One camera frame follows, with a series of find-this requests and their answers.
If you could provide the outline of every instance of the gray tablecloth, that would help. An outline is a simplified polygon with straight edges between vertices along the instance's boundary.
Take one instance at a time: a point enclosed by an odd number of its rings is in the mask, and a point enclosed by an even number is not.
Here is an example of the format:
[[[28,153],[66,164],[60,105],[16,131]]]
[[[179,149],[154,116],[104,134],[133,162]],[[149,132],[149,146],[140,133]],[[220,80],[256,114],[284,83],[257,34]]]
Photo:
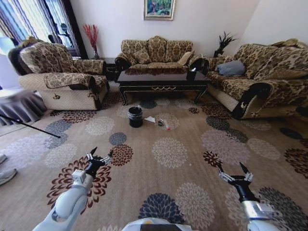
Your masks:
[[[13,94],[0,94],[0,114],[20,119],[23,122],[37,121],[47,110],[41,97],[29,90],[14,90]],[[0,117],[1,125],[11,125],[12,121]]]

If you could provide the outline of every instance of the black stick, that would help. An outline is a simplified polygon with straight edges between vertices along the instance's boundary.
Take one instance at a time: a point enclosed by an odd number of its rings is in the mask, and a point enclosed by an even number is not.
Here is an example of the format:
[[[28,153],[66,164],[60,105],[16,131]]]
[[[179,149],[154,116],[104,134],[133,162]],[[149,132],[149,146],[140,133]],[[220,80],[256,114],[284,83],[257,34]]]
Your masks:
[[[29,127],[29,128],[32,128],[32,129],[35,129],[35,130],[44,132],[44,133],[46,133],[46,134],[48,134],[48,135],[52,135],[52,136],[55,136],[55,137],[57,137],[57,138],[61,138],[61,136],[57,136],[57,135],[54,135],[54,134],[49,133],[49,132],[47,132],[47,131],[43,131],[43,130],[41,130],[41,129],[39,129],[39,128],[36,128],[36,127],[30,126],[30,125],[28,125],[28,124],[25,124],[25,123],[21,122],[20,119],[13,119],[13,118],[7,117],[7,116],[5,116],[5,115],[1,115],[1,114],[0,114],[0,117],[5,118],[5,119],[8,119],[8,120],[11,120],[11,121],[14,121],[14,122],[16,122],[17,124],[22,124],[22,125],[25,125],[25,126],[27,126],[27,127]]]

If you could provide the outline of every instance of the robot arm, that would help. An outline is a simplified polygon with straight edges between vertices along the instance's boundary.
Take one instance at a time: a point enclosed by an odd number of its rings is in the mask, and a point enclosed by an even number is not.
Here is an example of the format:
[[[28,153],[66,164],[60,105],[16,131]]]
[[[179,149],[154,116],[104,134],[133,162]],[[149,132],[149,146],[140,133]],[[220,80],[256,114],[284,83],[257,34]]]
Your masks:
[[[72,187],[62,193],[46,218],[33,231],[70,231],[88,201],[88,191],[97,170],[111,162],[112,152],[105,157],[93,157],[97,147],[87,154],[89,166],[85,170],[75,170]]]
[[[279,231],[276,226],[266,220],[271,219],[274,210],[270,205],[261,204],[260,201],[249,189],[253,174],[240,163],[245,176],[230,176],[226,174],[222,167],[219,167],[219,176],[233,185],[240,198],[239,201],[243,206],[244,212],[249,220],[247,228],[249,231]]]

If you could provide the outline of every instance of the potted plant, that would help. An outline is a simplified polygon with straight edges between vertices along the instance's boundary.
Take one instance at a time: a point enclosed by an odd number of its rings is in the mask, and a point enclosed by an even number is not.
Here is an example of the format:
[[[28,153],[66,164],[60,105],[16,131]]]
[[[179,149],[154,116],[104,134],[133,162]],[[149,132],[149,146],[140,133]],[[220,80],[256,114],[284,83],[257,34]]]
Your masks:
[[[98,36],[98,29],[96,25],[83,25],[83,29],[90,40],[90,44],[94,50],[94,58],[99,59],[99,55],[97,53],[97,47],[96,47],[96,41],[97,41],[97,36]]]
[[[218,57],[219,54],[223,54],[223,49],[228,46],[232,41],[237,40],[234,38],[234,35],[230,36],[230,32],[226,34],[226,31],[223,32],[224,37],[223,39],[219,36],[219,48],[214,52],[214,58]]]

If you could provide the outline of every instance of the table leg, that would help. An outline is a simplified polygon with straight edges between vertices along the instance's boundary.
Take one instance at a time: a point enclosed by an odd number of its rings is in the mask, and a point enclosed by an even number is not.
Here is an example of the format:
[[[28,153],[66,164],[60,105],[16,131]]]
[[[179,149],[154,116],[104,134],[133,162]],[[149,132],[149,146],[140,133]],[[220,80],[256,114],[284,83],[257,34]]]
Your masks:
[[[119,92],[123,98],[123,106],[126,106],[127,105],[127,97],[126,97],[126,94],[125,94],[125,89],[122,87],[122,86],[119,86]]]
[[[207,90],[207,87],[199,92],[199,94],[194,99],[194,103],[198,103],[200,97],[203,96],[204,93],[206,93],[206,90]]]

